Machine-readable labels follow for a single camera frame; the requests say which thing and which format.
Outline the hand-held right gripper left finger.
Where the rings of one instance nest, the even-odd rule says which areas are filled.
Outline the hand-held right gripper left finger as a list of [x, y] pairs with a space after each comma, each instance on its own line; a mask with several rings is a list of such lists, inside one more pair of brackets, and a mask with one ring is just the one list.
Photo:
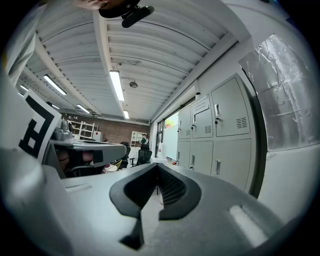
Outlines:
[[71, 256], [158, 256], [144, 210], [156, 188], [158, 165], [62, 180], [75, 222]]

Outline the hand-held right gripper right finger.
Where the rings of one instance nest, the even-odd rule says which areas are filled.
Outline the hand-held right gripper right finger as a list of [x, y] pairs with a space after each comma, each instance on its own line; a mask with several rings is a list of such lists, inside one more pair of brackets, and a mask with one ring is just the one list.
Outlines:
[[169, 168], [201, 189], [197, 206], [179, 220], [161, 220], [143, 256], [256, 256], [284, 223], [250, 194], [219, 178], [180, 166]]

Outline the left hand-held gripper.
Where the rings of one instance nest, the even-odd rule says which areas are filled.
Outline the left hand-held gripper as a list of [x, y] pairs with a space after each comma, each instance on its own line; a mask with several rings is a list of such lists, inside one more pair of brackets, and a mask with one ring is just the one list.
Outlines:
[[[32, 90], [28, 90], [23, 99], [33, 111], [33, 117], [18, 146], [40, 164], [55, 168], [60, 178], [100, 174], [107, 164], [125, 156], [126, 148], [122, 144], [74, 139], [68, 120], [62, 119], [54, 107]], [[58, 161], [58, 150], [91, 152], [93, 161], [63, 170]]]

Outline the grey metal locker cabinet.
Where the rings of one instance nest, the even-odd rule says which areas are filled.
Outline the grey metal locker cabinet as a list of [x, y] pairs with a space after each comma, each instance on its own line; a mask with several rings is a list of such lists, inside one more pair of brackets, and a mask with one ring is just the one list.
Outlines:
[[[193, 114], [196, 99], [178, 111], [176, 165], [220, 178], [248, 193], [256, 168], [257, 143], [244, 83], [234, 74], [204, 96], [208, 96], [209, 109]], [[215, 104], [221, 112], [218, 124]]]

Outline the white shelving unit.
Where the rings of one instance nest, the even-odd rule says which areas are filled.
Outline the white shelving unit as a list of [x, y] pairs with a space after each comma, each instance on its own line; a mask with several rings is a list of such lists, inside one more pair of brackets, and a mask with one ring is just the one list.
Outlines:
[[95, 132], [94, 123], [78, 122], [78, 121], [68, 121], [72, 127], [72, 136], [75, 140], [93, 140]]

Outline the plastic-wrapped white machine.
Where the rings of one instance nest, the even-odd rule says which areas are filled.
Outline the plastic-wrapped white machine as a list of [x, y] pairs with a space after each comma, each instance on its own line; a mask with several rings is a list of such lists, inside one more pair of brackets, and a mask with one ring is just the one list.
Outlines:
[[320, 73], [273, 34], [239, 60], [256, 92], [266, 163], [258, 200], [288, 223], [320, 186]]

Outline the person's left hand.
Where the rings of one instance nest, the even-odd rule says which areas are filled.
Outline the person's left hand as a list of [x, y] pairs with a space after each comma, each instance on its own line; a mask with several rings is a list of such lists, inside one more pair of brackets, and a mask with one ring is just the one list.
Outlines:
[[93, 153], [88, 151], [64, 150], [56, 152], [59, 164], [63, 170], [83, 166], [93, 161]]

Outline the black office chair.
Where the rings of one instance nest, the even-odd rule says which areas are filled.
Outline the black office chair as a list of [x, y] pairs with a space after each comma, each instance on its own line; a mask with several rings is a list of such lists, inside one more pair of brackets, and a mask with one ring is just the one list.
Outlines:
[[129, 147], [129, 143], [127, 141], [122, 141], [121, 144], [126, 147], [126, 153], [125, 153], [124, 157], [121, 158], [122, 162], [119, 166], [119, 168], [122, 170], [122, 169], [127, 168], [127, 166], [128, 166], [128, 159], [129, 159], [129, 154], [131, 152], [131, 148]]
[[138, 151], [138, 158], [136, 165], [149, 164], [152, 156], [152, 151], [148, 144], [142, 144]]

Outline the white arched shelf unit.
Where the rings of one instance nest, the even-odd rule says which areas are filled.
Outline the white arched shelf unit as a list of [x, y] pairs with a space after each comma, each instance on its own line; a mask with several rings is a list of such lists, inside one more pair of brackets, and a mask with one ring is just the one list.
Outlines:
[[140, 140], [142, 139], [142, 134], [146, 134], [145, 132], [138, 132], [138, 131], [133, 131], [131, 134], [131, 142], [130, 142], [130, 147], [131, 148], [140, 148], [141, 143]]

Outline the glass door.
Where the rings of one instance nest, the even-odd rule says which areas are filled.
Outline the glass door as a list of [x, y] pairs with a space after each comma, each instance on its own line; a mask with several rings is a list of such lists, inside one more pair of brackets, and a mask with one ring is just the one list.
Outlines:
[[179, 113], [160, 123], [164, 125], [157, 139], [157, 157], [174, 162], [177, 157]]

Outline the white paper notice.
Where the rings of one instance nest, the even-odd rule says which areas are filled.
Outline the white paper notice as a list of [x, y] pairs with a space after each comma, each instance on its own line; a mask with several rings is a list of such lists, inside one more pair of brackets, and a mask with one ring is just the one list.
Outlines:
[[199, 98], [196, 102], [192, 104], [192, 113], [197, 115], [203, 111], [206, 111], [210, 108], [210, 102], [207, 95]]

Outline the person's white shirt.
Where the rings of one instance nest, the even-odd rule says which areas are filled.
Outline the person's white shirt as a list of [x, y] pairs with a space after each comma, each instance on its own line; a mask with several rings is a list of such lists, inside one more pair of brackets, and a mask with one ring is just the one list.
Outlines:
[[1, 54], [2, 67], [13, 85], [33, 55], [37, 24], [47, 5], [48, 0], [42, 0], [25, 15]]

